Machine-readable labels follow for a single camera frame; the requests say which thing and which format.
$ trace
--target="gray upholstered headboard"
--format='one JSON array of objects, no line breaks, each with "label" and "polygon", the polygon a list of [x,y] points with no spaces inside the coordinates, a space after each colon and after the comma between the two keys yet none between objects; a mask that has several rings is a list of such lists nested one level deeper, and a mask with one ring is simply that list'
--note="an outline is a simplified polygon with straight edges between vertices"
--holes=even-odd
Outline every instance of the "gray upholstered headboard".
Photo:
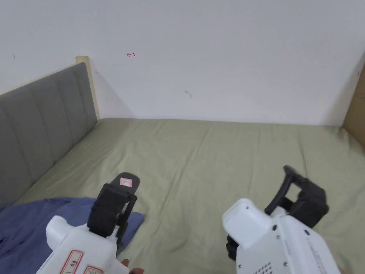
[{"label": "gray upholstered headboard", "polygon": [[0,95],[0,208],[15,202],[96,122],[85,63]]}]

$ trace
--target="red sticker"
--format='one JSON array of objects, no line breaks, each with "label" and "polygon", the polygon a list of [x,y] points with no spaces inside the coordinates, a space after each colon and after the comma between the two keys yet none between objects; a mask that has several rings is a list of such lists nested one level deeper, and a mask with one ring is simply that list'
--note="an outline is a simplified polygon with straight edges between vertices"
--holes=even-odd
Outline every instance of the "red sticker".
[{"label": "red sticker", "polygon": [[104,274],[104,271],[94,266],[88,266],[85,269],[84,274]]},{"label": "red sticker", "polygon": [[64,267],[59,274],[74,274],[84,253],[79,250],[71,250]]},{"label": "red sticker", "polygon": [[121,178],[120,179],[120,185],[121,186],[132,187],[132,179]]}]

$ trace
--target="white wall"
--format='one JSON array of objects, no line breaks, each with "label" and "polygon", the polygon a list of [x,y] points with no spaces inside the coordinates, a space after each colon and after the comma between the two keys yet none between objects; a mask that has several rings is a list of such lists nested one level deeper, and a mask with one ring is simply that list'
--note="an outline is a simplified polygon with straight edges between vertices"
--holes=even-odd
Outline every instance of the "white wall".
[{"label": "white wall", "polygon": [[89,55],[101,117],[340,125],[365,1],[2,0],[0,34],[2,91]]}]

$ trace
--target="blue blanket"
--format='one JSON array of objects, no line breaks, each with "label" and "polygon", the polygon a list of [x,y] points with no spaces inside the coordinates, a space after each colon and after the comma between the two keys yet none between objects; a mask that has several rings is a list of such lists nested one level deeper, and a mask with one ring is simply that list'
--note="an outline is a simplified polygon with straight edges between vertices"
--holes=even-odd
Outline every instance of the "blue blanket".
[{"label": "blue blanket", "polygon": [[[0,212],[1,273],[36,273],[52,250],[47,245],[46,226],[55,215],[78,226],[88,220],[93,198],[55,198],[9,206]],[[143,215],[131,213],[123,247],[132,240]]]}]

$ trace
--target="green bed sheet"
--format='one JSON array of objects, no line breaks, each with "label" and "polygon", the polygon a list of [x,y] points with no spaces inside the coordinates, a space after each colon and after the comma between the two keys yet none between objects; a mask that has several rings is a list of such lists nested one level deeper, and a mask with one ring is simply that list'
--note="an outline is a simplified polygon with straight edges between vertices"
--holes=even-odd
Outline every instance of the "green bed sheet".
[{"label": "green bed sheet", "polygon": [[244,197],[263,209],[285,164],[326,190],[330,211],[316,230],[348,274],[362,273],[365,154],[336,127],[102,119],[17,203],[96,197],[128,171],[141,179],[134,210],[146,221],[120,259],[146,273],[234,274],[222,214]]}]

